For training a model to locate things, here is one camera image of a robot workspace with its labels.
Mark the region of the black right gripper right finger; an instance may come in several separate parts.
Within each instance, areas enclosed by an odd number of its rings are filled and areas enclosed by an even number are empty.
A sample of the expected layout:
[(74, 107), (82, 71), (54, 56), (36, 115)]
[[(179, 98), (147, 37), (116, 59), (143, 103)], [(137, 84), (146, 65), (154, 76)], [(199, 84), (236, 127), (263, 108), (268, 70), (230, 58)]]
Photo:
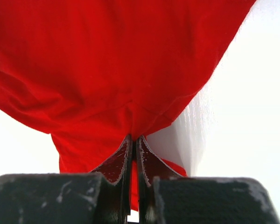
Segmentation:
[(182, 177), (144, 137), (135, 146), (142, 224), (278, 224), (267, 190), (252, 178)]

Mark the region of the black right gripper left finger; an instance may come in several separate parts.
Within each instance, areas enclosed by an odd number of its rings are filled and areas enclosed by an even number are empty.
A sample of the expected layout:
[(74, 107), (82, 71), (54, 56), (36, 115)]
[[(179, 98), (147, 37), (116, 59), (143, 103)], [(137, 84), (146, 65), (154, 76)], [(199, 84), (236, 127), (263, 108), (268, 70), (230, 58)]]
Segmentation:
[(131, 211), (132, 139), (83, 174), (0, 176), (0, 224), (125, 224)]

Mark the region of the bright red t-shirt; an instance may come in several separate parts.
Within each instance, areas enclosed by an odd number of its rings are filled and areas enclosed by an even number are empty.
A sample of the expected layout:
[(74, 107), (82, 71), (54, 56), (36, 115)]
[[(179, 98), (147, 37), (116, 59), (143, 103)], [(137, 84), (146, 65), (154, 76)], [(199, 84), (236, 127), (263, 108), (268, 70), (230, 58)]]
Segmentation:
[(0, 110), (48, 133), (62, 173), (169, 125), (253, 0), (0, 0)]

